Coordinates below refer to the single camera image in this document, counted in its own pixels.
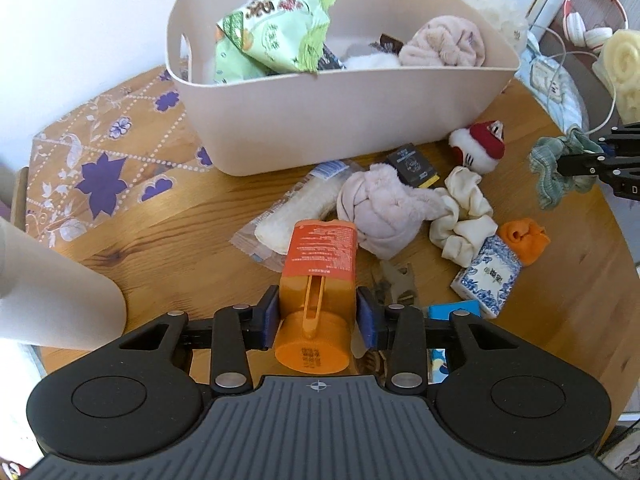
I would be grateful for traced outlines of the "cream scrunchie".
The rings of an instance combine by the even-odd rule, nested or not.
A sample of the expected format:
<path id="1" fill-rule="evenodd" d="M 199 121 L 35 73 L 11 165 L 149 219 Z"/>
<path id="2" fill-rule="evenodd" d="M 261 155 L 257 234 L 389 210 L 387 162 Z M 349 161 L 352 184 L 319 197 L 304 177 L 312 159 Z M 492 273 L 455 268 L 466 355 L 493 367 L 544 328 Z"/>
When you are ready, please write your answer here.
<path id="1" fill-rule="evenodd" d="M 442 258 L 467 268 L 484 241 L 497 232 L 494 210 L 480 190 L 482 177 L 462 166 L 451 170 L 436 192 L 445 214 L 431 222 L 428 238 L 442 250 Z"/>

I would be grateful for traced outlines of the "black small box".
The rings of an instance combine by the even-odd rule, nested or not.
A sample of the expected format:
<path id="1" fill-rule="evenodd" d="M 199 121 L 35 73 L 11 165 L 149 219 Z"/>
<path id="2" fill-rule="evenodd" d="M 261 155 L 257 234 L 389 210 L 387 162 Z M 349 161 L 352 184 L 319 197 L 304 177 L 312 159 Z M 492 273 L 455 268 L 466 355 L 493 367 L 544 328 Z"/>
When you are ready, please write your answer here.
<path id="1" fill-rule="evenodd" d="M 411 143 L 388 154 L 385 162 L 396 169 L 403 184 L 412 188 L 429 188 L 439 180 L 433 165 Z"/>

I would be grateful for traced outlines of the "blue cartoon bear tissue pack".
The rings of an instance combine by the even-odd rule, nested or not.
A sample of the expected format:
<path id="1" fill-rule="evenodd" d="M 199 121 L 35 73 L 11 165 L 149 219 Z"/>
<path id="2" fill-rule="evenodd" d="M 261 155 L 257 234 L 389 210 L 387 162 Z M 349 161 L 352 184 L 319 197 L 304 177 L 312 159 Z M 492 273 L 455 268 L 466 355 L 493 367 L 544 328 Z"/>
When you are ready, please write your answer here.
<path id="1" fill-rule="evenodd" d="M 449 315 L 457 310 L 477 316 L 482 314 L 477 300 L 464 300 L 454 304 L 433 304 L 427 309 L 427 318 L 435 321 L 448 321 Z M 428 356 L 431 360 L 430 384 L 440 384 L 449 375 L 446 350 L 444 348 L 430 349 L 428 350 Z"/>

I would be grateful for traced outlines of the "orange plastic bottle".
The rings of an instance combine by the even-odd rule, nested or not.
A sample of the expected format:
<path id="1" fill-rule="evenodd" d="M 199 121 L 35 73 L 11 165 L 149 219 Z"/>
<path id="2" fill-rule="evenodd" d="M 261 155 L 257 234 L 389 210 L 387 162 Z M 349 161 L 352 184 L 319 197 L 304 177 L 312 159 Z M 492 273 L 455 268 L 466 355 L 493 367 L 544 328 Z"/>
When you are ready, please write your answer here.
<path id="1" fill-rule="evenodd" d="M 346 221 L 294 226 L 279 284 L 276 359 L 311 375 L 349 366 L 356 318 L 357 230 Z"/>

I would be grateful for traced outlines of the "beige plastic storage bin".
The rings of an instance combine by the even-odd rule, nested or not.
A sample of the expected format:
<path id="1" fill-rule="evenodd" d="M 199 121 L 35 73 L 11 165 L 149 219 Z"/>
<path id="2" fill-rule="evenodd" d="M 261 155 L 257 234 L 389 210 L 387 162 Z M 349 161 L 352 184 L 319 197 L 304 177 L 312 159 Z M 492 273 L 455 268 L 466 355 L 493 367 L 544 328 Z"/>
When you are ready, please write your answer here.
<path id="1" fill-rule="evenodd" d="M 326 43 L 334 54 L 387 34 L 407 40 L 427 21 L 473 22 L 478 67 L 327 70 L 215 84 L 215 27 L 245 0 L 176 0 L 166 67 L 213 165 L 232 176 L 305 166 L 442 140 L 469 125 L 518 69 L 514 49 L 462 0 L 337 0 Z"/>

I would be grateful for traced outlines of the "brown purple floral cloth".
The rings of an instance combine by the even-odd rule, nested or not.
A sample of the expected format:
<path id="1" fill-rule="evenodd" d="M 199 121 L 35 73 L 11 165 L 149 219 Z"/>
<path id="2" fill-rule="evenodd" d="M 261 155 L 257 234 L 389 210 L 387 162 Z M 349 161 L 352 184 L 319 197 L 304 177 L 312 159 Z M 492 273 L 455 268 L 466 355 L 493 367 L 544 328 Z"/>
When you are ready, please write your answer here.
<path id="1" fill-rule="evenodd" d="M 26 232 L 58 248 L 212 166 L 168 70 L 154 68 L 34 136 Z"/>

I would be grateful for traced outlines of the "green scrunchie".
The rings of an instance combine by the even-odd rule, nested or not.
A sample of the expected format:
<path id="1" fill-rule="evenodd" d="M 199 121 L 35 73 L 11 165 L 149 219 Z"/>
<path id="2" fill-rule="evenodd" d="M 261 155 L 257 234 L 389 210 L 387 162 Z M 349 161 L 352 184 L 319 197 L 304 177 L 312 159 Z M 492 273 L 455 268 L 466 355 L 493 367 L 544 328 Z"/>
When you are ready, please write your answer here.
<path id="1" fill-rule="evenodd" d="M 539 207 L 551 210 L 558 206 L 569 192 L 588 193 L 597 181 L 593 176 L 561 176 L 558 171 L 561 156 L 602 153 L 602 148 L 591 141 L 576 125 L 560 136 L 539 138 L 528 155 L 529 169 L 538 176 L 536 191 Z"/>

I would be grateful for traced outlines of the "green snack bag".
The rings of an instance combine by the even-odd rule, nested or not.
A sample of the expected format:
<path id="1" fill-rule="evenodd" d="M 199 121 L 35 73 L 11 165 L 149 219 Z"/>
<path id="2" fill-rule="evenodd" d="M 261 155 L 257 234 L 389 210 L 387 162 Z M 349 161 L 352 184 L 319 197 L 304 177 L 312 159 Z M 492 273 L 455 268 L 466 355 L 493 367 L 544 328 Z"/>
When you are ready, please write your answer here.
<path id="1" fill-rule="evenodd" d="M 336 0 L 247 0 L 216 25 L 213 82 L 317 73 Z"/>

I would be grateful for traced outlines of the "beige hair claw clip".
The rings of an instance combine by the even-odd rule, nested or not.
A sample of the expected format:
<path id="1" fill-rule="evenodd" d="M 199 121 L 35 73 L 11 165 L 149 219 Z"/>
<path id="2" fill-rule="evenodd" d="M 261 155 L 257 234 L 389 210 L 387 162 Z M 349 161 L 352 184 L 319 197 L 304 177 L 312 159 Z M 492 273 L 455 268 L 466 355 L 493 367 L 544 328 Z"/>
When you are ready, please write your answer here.
<path id="1" fill-rule="evenodd" d="M 410 263 L 396 266 L 390 261 L 380 261 L 371 271 L 372 289 L 380 304 L 402 304 L 416 306 L 419 302 L 418 288 Z"/>

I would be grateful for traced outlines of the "dark snack packet in bin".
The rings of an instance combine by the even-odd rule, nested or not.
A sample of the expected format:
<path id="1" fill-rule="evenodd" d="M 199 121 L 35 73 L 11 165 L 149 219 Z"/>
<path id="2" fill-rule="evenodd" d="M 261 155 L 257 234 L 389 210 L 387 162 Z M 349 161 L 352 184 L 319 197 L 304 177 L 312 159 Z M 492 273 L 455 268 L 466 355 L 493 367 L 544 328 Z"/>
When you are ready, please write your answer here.
<path id="1" fill-rule="evenodd" d="M 342 56 L 337 56 L 329 47 L 325 44 L 323 46 L 323 53 L 318 62 L 318 70 L 347 70 L 343 62 L 351 56 L 367 55 L 375 52 L 387 52 L 397 55 L 405 44 L 391 36 L 382 34 L 376 41 L 368 42 L 356 42 L 351 44 Z"/>

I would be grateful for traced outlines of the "cream rolled towel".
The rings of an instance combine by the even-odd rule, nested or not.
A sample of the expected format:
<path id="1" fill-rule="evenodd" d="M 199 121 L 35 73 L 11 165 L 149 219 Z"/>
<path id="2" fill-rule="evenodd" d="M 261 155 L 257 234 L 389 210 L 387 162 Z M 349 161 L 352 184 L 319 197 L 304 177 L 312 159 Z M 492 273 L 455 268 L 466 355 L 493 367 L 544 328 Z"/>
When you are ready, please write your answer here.
<path id="1" fill-rule="evenodd" d="M 614 32 L 605 41 L 592 69 L 615 100 L 623 124 L 640 122 L 640 32 Z"/>

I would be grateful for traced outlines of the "pink rolled towel in bin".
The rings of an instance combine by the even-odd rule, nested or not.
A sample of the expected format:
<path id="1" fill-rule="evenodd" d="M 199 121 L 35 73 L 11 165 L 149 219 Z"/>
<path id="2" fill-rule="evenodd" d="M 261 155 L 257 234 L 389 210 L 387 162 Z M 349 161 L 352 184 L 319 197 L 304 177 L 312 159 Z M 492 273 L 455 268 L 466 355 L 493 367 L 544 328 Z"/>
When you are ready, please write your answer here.
<path id="1" fill-rule="evenodd" d="M 466 18 L 441 15 L 424 24 L 401 48 L 402 66 L 482 66 L 486 48 L 478 27 Z"/>

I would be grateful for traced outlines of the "white fluffy item in bin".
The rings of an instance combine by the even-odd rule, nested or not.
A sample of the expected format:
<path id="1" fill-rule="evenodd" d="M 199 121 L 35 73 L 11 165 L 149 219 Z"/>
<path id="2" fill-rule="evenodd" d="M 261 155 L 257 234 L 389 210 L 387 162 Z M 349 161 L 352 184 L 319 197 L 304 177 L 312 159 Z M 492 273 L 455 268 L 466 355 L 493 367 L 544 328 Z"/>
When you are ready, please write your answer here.
<path id="1" fill-rule="evenodd" d="M 343 64 L 348 70 L 387 70 L 401 66 L 398 56 L 387 52 L 351 56 Z"/>

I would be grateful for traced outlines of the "orange sock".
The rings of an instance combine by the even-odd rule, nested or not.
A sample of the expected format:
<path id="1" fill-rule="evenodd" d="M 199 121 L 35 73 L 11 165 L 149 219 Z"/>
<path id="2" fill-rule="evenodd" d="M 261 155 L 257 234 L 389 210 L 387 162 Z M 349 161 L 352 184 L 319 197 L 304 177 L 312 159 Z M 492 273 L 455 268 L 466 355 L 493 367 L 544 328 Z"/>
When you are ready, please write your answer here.
<path id="1" fill-rule="evenodd" d="M 544 228 L 531 218 L 503 223 L 498 227 L 497 234 L 523 266 L 535 263 L 550 244 Z"/>

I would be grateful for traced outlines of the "white bread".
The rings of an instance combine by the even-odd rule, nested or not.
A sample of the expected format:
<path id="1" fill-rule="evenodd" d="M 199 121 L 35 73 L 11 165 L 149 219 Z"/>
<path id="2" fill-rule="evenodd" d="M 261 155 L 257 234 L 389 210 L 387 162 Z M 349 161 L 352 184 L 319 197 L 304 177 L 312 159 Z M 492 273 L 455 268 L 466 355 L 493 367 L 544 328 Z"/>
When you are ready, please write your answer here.
<path id="1" fill-rule="evenodd" d="M 280 200 L 236 231 L 231 245 L 267 269 L 281 272 L 296 223 L 332 218 L 338 192 L 352 174 L 361 170 L 349 159 L 315 166 Z"/>

